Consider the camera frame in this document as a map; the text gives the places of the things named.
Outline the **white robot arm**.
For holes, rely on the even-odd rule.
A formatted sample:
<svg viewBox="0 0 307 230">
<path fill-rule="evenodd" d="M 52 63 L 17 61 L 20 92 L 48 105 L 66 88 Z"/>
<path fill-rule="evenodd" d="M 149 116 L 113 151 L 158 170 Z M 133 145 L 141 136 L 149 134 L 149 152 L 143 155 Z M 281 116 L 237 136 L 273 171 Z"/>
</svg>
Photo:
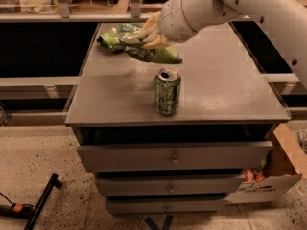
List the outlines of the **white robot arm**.
<svg viewBox="0 0 307 230">
<path fill-rule="evenodd" d="M 146 21 L 138 37 L 149 49 L 168 47 L 242 15 L 260 26 L 307 86 L 307 8 L 296 0 L 169 0 Z"/>
</svg>

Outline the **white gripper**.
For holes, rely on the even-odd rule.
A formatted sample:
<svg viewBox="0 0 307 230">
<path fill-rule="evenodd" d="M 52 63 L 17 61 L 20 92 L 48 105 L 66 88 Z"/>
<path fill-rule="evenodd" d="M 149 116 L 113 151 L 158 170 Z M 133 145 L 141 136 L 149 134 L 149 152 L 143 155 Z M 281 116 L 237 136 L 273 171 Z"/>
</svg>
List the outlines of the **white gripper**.
<svg viewBox="0 0 307 230">
<path fill-rule="evenodd" d="M 182 0 L 169 0 L 160 12 L 150 16 L 138 37 L 143 38 L 141 42 L 144 48 L 157 49 L 170 47 L 173 42 L 183 43 L 196 34 L 184 16 Z"/>
</svg>

